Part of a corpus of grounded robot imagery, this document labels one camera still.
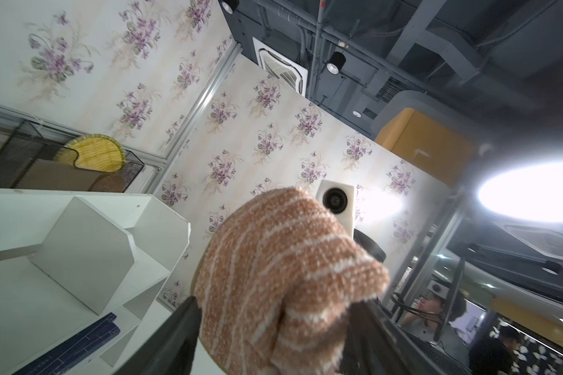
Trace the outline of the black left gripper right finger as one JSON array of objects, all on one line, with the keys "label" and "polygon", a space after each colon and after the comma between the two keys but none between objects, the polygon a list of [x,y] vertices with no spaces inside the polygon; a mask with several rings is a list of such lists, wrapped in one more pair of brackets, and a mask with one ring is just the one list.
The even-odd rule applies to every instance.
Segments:
[{"label": "black left gripper right finger", "polygon": [[430,374],[432,364],[406,333],[370,302],[350,307],[341,374]]}]

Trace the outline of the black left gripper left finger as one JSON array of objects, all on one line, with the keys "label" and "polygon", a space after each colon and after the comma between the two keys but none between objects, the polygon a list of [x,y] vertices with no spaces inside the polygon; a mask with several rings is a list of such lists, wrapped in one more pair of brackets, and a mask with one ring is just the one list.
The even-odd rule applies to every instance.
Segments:
[{"label": "black left gripper left finger", "polygon": [[202,311],[196,297],[186,298],[115,373],[121,375],[190,374],[201,320]]}]

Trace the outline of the white wooden bookshelf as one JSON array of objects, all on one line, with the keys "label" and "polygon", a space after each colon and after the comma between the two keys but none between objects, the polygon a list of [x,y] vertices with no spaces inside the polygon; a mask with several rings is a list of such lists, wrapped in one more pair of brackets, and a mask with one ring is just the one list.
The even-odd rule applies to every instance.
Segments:
[{"label": "white wooden bookshelf", "polygon": [[72,373],[114,373],[190,233],[152,195],[0,189],[0,374],[105,317],[108,341]]}]

